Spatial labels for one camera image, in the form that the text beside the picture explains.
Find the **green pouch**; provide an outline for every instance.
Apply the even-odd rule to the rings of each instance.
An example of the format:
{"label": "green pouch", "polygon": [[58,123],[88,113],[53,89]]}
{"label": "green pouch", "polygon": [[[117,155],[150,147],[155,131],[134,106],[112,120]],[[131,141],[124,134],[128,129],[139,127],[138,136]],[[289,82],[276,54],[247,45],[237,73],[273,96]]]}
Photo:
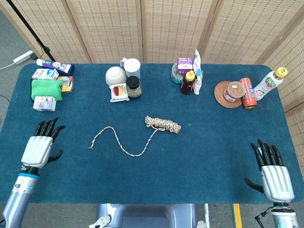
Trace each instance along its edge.
{"label": "green pouch", "polygon": [[31,98],[34,101],[36,96],[53,96],[56,100],[62,101],[61,86],[62,81],[54,80],[32,80]]}

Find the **woven coaster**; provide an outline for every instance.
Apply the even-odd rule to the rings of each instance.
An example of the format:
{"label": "woven coaster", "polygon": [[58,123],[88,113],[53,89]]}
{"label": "woven coaster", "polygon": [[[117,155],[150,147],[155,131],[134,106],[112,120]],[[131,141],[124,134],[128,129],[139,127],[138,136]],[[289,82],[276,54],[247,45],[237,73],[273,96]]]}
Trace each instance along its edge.
{"label": "woven coaster", "polygon": [[229,84],[230,81],[223,81],[218,83],[217,86],[214,88],[214,96],[220,105],[226,108],[237,108],[242,105],[241,98],[236,99],[235,102],[229,102],[224,98],[224,90],[228,87]]}

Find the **white box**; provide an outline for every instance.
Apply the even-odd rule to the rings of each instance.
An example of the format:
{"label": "white box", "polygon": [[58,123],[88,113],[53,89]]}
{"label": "white box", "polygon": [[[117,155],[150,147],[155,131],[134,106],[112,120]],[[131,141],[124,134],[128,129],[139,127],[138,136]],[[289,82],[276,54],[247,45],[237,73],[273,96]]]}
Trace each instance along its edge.
{"label": "white box", "polygon": [[34,109],[37,111],[55,111],[56,99],[52,96],[36,96]]}
{"label": "white box", "polygon": [[56,69],[37,69],[33,74],[33,79],[56,80],[59,73]]}

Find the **purple package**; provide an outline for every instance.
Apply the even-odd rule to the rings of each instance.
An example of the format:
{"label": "purple package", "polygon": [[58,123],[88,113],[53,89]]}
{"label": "purple package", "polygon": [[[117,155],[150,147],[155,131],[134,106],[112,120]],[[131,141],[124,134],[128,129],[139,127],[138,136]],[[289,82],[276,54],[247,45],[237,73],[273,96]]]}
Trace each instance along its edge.
{"label": "purple package", "polygon": [[193,58],[178,58],[177,73],[185,75],[187,72],[193,70]]}

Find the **power strip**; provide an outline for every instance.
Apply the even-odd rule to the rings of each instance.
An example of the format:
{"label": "power strip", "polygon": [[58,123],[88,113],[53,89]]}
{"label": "power strip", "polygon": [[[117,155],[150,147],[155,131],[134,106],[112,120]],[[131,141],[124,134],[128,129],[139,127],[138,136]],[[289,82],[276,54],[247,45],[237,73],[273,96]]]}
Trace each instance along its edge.
{"label": "power strip", "polygon": [[30,57],[31,54],[33,54],[33,51],[28,51],[27,53],[24,53],[22,56],[19,56],[18,58],[15,58],[15,59],[13,60],[13,62],[14,62],[15,64],[22,63],[22,62],[24,62],[25,60],[27,60],[27,59]]}

